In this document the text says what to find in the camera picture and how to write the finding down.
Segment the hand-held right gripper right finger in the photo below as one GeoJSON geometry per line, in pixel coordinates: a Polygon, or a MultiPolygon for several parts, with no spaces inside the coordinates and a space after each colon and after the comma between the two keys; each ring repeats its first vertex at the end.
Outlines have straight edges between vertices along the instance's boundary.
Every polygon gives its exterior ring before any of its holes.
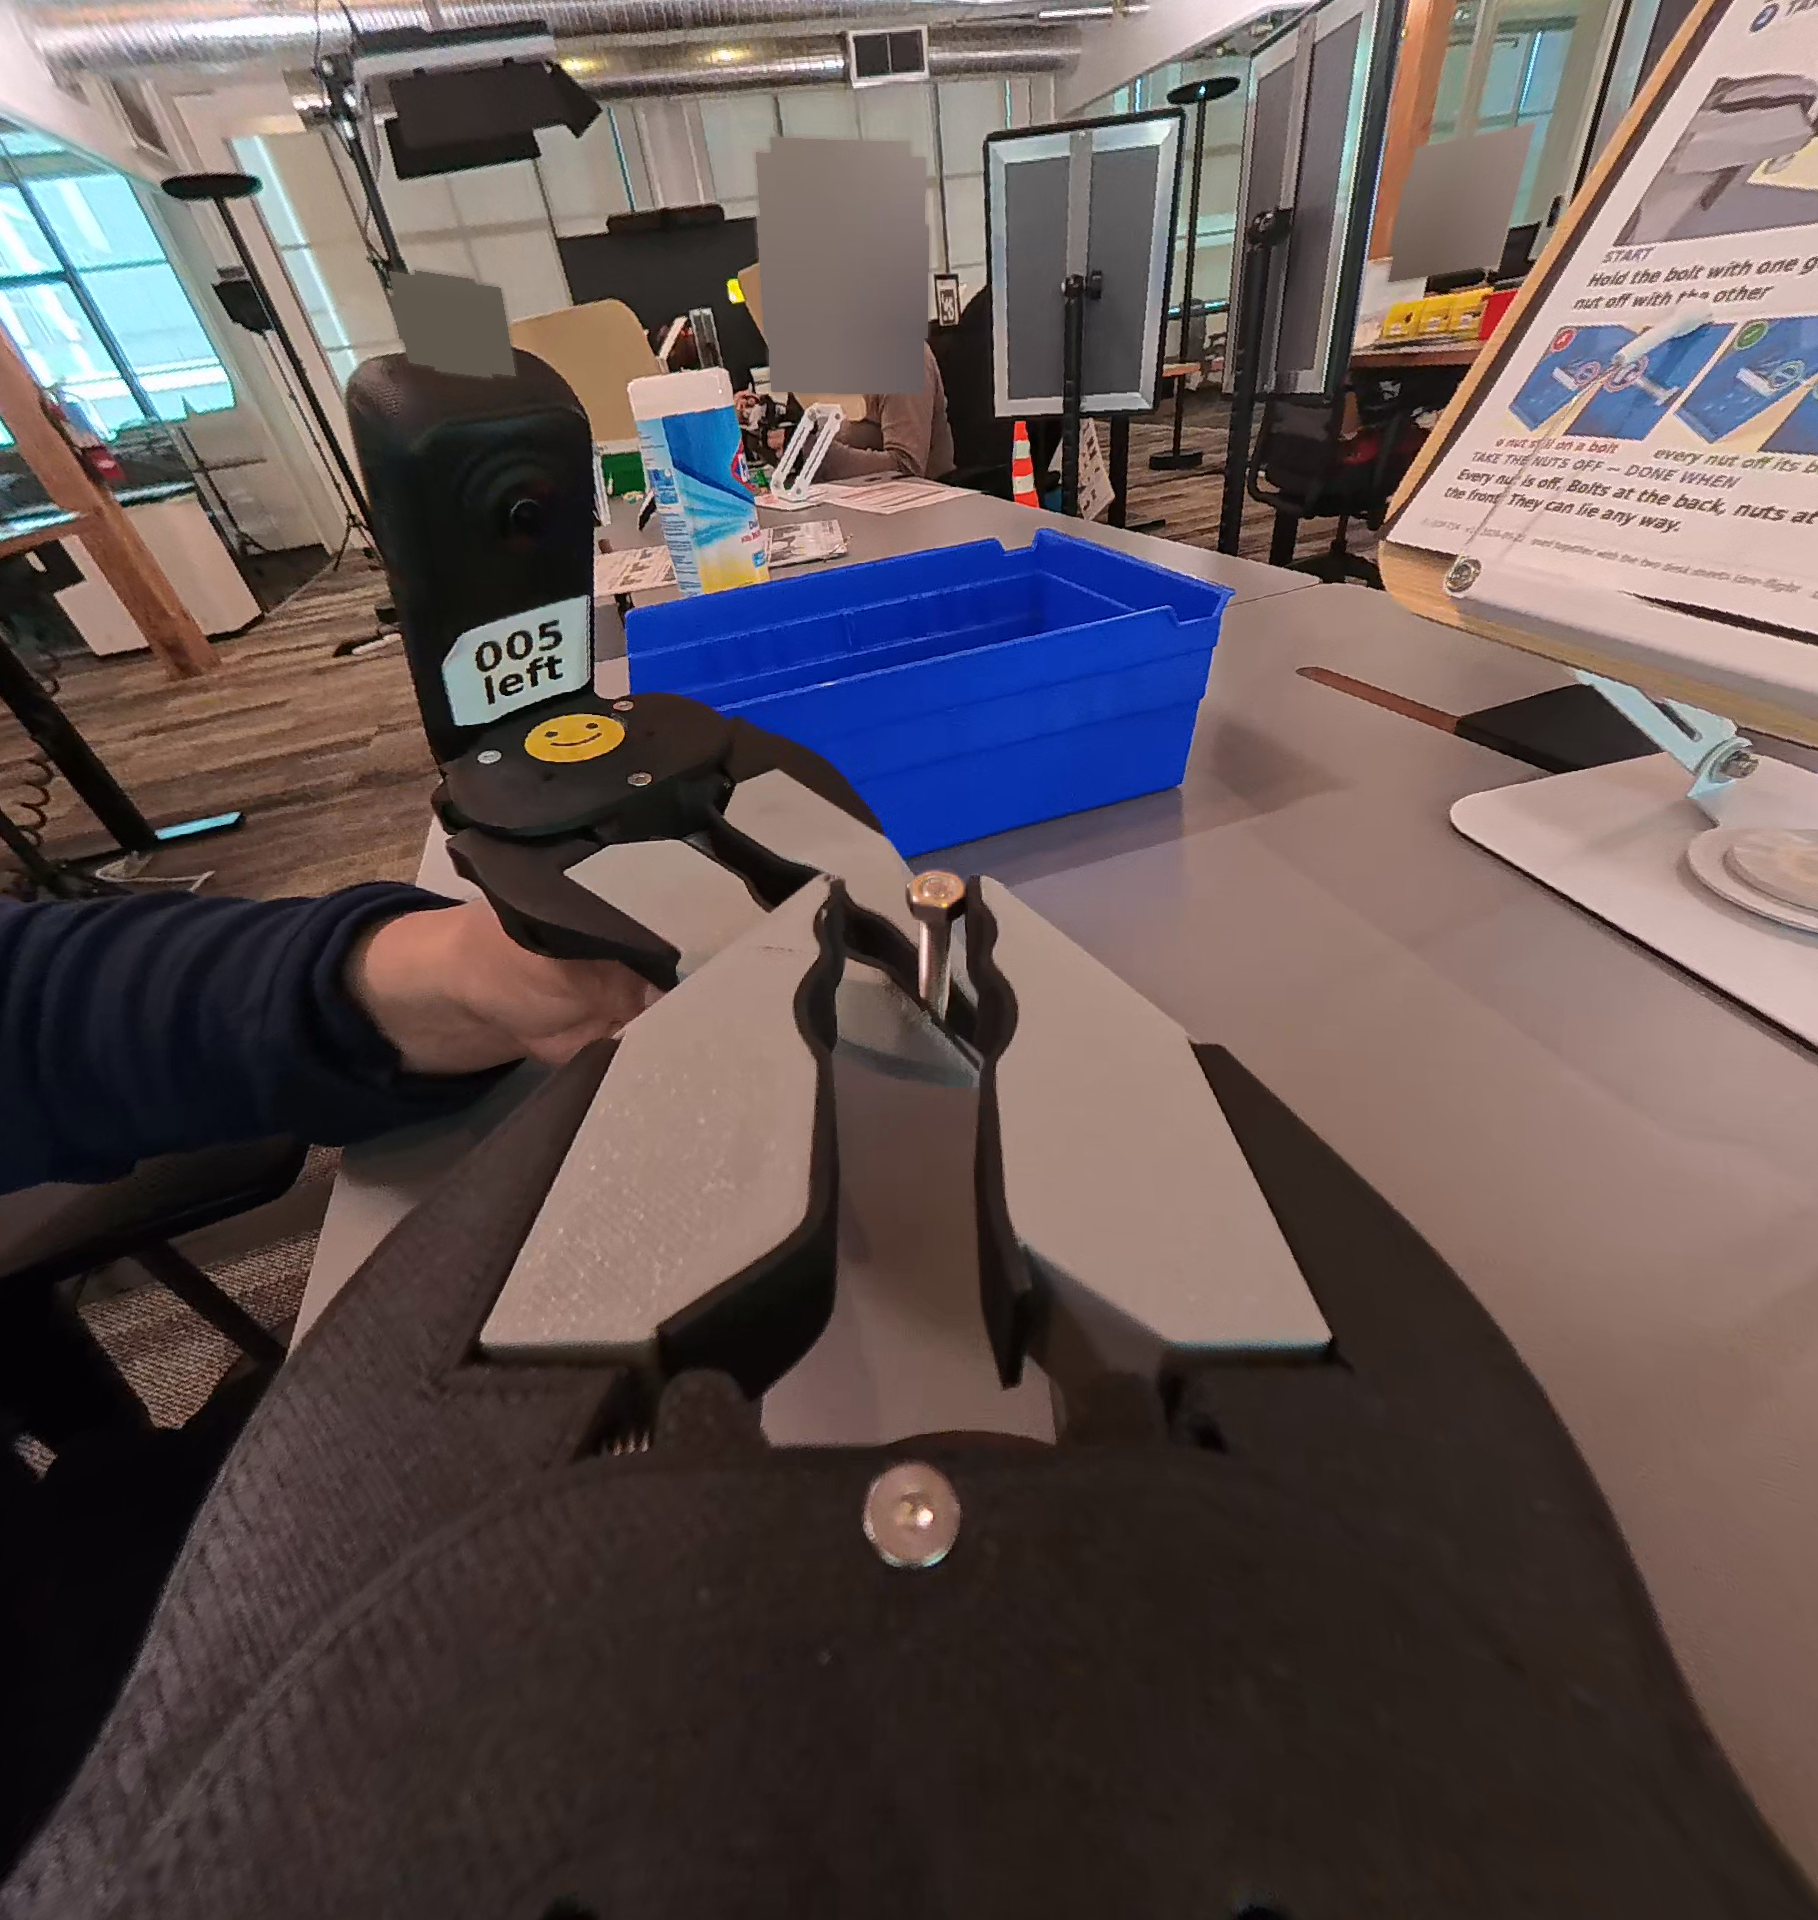
{"type": "Polygon", "coordinates": [[[981,1304],[1008,1387],[1300,1362],[1329,1325],[1207,1074],[1217,1051],[973,883],[981,1304]]]}

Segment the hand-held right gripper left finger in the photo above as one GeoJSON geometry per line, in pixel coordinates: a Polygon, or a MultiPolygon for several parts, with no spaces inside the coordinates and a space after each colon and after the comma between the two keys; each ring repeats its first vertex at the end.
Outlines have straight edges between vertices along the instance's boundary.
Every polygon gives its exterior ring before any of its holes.
{"type": "Polygon", "coordinates": [[[482,1329],[490,1358],[766,1395],[832,1312],[842,883],[813,881],[617,1045],[482,1329]]]}

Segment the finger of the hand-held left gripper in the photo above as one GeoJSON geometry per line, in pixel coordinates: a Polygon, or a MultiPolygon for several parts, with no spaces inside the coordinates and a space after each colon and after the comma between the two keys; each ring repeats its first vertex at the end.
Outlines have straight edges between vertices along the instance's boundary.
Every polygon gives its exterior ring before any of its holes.
{"type": "MultiPolygon", "coordinates": [[[[768,910],[747,883],[683,842],[604,848],[567,869],[571,885],[679,950],[689,979],[768,910]]],[[[919,1086],[975,1086],[979,1070],[873,966],[849,960],[836,999],[838,1053],[919,1086]]]]}
{"type": "Polygon", "coordinates": [[[704,836],[764,910],[787,904],[816,879],[840,883],[845,952],[896,983],[917,981],[911,873],[880,830],[778,770],[735,784],[728,803],[710,811],[704,836]]]}

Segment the blue plastic bin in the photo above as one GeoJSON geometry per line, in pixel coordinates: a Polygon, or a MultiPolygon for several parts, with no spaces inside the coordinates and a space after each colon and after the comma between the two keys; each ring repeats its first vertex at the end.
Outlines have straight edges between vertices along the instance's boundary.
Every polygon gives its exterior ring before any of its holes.
{"type": "Polygon", "coordinates": [[[1178,788],[1232,591],[1062,533],[639,610],[633,691],[824,757],[903,856],[1178,788]]]}

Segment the steel hex bolt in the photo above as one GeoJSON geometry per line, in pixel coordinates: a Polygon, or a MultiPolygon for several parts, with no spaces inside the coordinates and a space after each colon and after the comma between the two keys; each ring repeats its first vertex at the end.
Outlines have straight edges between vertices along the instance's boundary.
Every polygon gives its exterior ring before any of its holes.
{"type": "Polygon", "coordinates": [[[975,1043],[977,1004],[967,977],[967,900],[913,908],[919,927],[917,997],[950,1039],[975,1043]]]}

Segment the person's left forearm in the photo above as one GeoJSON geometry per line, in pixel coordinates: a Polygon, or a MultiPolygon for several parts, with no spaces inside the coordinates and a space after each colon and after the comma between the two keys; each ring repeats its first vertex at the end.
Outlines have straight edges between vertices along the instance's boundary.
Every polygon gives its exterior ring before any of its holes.
{"type": "Polygon", "coordinates": [[[461,1113],[507,1076],[408,1072],[350,999],[350,950],[441,910],[317,900],[0,900],[0,1196],[217,1146],[343,1147],[461,1113]]]}

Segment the person's left hand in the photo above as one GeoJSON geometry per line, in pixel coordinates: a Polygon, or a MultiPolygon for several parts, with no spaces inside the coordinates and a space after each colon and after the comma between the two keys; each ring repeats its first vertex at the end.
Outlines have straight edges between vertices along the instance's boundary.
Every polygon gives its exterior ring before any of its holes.
{"type": "Polygon", "coordinates": [[[608,960],[519,948],[482,900],[376,925],[343,979],[405,1070],[441,1078],[517,1062],[559,1068],[619,1037],[662,997],[608,960]]]}

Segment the tan chair back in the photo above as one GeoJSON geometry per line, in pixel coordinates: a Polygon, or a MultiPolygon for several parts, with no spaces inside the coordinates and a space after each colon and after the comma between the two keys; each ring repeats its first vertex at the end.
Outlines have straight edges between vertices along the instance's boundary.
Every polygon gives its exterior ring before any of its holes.
{"type": "Polygon", "coordinates": [[[598,446],[639,446],[629,388],[658,378],[662,364],[627,304],[598,301],[513,322],[511,339],[569,384],[598,446]]]}

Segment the disinfecting wipes canister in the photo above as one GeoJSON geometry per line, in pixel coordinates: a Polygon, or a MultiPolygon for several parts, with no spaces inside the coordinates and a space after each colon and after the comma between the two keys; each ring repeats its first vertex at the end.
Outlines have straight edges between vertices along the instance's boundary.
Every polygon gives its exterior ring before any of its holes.
{"type": "Polygon", "coordinates": [[[770,581],[728,370],[660,372],[627,388],[642,467],[683,596],[770,581]]]}

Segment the white cabinet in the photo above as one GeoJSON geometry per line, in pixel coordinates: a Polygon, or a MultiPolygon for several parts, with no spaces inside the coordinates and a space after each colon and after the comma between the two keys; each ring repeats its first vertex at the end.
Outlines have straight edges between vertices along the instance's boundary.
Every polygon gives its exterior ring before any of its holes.
{"type": "MultiPolygon", "coordinates": [[[[120,496],[120,506],[203,637],[213,643],[238,637],[261,620],[265,612],[232,562],[196,486],[136,490],[120,496]]],[[[62,550],[80,569],[82,583],[58,591],[56,604],[82,645],[103,660],[145,654],[145,639],[80,538],[66,536],[62,550]]]]}

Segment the black monitor screen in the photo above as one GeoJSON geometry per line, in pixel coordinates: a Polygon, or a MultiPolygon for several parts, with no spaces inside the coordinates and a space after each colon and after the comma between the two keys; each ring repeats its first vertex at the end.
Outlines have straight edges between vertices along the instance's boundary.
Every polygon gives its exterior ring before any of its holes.
{"type": "Polygon", "coordinates": [[[729,301],[729,281],[757,262],[753,217],[563,237],[559,254],[573,304],[619,301],[648,333],[706,308],[737,384],[768,361],[749,306],[729,301]]]}

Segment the black studio light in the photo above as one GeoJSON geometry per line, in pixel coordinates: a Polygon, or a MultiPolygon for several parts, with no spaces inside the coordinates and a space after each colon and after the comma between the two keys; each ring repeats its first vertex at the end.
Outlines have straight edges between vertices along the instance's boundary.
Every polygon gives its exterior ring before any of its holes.
{"type": "Polygon", "coordinates": [[[600,103],[555,63],[399,74],[387,134],[399,181],[538,159],[538,132],[582,136],[600,103]]]}

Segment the black floor lamp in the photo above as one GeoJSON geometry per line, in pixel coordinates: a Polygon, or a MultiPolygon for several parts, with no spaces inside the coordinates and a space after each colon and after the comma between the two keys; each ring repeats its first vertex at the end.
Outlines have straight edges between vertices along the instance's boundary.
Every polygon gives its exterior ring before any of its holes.
{"type": "Polygon", "coordinates": [[[374,533],[370,502],[362,480],[358,478],[354,463],[335,430],[327,407],[321,401],[306,364],[302,362],[298,345],[292,341],[273,304],[269,285],[259,274],[250,252],[250,245],[236,216],[232,214],[232,206],[261,194],[261,183],[256,177],[244,177],[242,173],[188,173],[186,177],[165,181],[163,192],[180,206],[207,206],[215,210],[221,219],[230,248],[238,256],[240,275],[250,287],[250,301],[259,316],[259,324],[246,324],[246,330],[271,337],[281,351],[283,366],[292,382],[292,390],[300,397],[304,417],[314,428],[317,444],[325,449],[335,480],[341,484],[339,496],[345,504],[345,538],[356,540],[370,562],[385,567],[387,562],[383,560],[374,533]]]}
{"type": "Polygon", "coordinates": [[[1170,94],[1170,103],[1186,109],[1190,113],[1190,134],[1192,134],[1192,167],[1190,167],[1190,192],[1188,192],[1188,214],[1186,214],[1186,235],[1184,235],[1184,287],[1182,287],[1182,312],[1180,312],[1180,353],[1178,362],[1172,372],[1172,426],[1170,426],[1170,448],[1157,455],[1151,465],[1165,473],[1188,473],[1201,465],[1203,455],[1194,449],[1186,449],[1186,395],[1188,395],[1188,374],[1192,362],[1192,337],[1196,320],[1196,274],[1197,274],[1197,252],[1199,252],[1199,229],[1201,229],[1201,200],[1203,200],[1203,181],[1207,167],[1207,123],[1209,109],[1219,101],[1232,100],[1240,90],[1242,82],[1238,78],[1219,76],[1201,78],[1178,86],[1170,94]]]}

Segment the large window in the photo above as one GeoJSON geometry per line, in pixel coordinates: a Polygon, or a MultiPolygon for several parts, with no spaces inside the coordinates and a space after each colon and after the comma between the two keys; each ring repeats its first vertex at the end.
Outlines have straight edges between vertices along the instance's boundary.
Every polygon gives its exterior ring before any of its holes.
{"type": "Polygon", "coordinates": [[[145,192],[2,117],[0,326],[39,386],[107,440],[238,405],[145,192]]]}

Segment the black-legged desk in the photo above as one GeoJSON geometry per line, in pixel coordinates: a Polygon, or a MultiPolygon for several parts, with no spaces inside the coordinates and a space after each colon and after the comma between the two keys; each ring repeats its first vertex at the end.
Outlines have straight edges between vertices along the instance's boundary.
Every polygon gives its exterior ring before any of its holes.
{"type": "Polygon", "coordinates": [[[0,533],[0,701],[33,745],[39,767],[60,778],[111,838],[107,850],[58,863],[43,850],[41,830],[20,827],[0,805],[0,844],[14,863],[18,890],[31,900],[99,900],[136,892],[149,881],[155,857],[248,825],[244,811],[230,809],[155,827],[70,722],[56,691],[43,685],[6,635],[8,622],[33,610],[56,614],[58,593],[82,583],[82,571],[64,546],[78,523],[76,515],[58,513],[27,533],[0,533]]]}

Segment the white board stand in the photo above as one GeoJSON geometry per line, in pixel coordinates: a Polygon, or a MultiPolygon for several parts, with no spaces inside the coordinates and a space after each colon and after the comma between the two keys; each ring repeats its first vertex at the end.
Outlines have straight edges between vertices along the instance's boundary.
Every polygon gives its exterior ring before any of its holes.
{"type": "Polygon", "coordinates": [[[1704,709],[1592,676],[1461,716],[1538,780],[1451,825],[1818,1053],[1818,772],[1704,709]]]}

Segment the black office chair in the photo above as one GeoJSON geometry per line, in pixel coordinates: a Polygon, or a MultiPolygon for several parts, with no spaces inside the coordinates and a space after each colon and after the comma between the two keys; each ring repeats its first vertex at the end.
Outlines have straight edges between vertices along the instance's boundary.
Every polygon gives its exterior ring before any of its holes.
{"type": "Polygon", "coordinates": [[[1263,415],[1248,482],[1250,502],[1273,517],[1269,564],[1327,585],[1381,589],[1373,560],[1350,548],[1354,523],[1377,531],[1395,494],[1395,432],[1368,420],[1354,393],[1275,397],[1263,415]],[[1329,519],[1329,552],[1298,560],[1308,521],[1329,519]]]}

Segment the framed grey panel on stand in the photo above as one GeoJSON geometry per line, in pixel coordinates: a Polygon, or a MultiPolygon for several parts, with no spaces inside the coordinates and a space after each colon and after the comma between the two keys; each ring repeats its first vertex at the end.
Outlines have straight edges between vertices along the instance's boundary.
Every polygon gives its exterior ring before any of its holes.
{"type": "Polygon", "coordinates": [[[1083,426],[1159,403],[1184,134],[1155,109],[985,144],[992,411],[1060,420],[1068,515],[1083,426]]]}
{"type": "Polygon", "coordinates": [[[1310,5],[1250,61],[1236,210],[1219,552],[1242,544],[1255,428],[1339,401],[1354,351],[1402,3],[1310,5]]]}

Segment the white frame bracket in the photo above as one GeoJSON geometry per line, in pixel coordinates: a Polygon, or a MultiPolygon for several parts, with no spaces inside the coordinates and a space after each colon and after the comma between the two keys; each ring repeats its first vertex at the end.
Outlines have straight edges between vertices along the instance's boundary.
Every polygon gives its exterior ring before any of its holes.
{"type": "Polygon", "coordinates": [[[842,405],[834,399],[811,403],[786,438],[780,463],[770,480],[770,504],[782,509],[801,509],[811,502],[826,455],[838,444],[845,422],[842,405]]]}

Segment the wooden post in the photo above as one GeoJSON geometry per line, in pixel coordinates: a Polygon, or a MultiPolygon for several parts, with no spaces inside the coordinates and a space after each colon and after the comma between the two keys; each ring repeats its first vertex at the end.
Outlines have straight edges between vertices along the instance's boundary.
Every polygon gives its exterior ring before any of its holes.
{"type": "Polygon", "coordinates": [[[83,467],[0,326],[0,420],[145,645],[176,682],[211,676],[219,656],[111,490],[83,467]]]}

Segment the silver air duct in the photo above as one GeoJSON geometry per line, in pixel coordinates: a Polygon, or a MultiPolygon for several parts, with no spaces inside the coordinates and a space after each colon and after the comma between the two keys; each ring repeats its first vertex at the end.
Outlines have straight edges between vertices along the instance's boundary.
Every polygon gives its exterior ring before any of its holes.
{"type": "Polygon", "coordinates": [[[505,40],[534,24],[565,59],[669,47],[772,42],[782,53],[807,40],[857,32],[925,30],[965,42],[1039,45],[1074,61],[1083,28],[1147,16],[1145,5],[871,5],[871,3],[105,3],[16,5],[24,34],[62,76],[172,72],[308,72],[395,34],[505,40]]]}

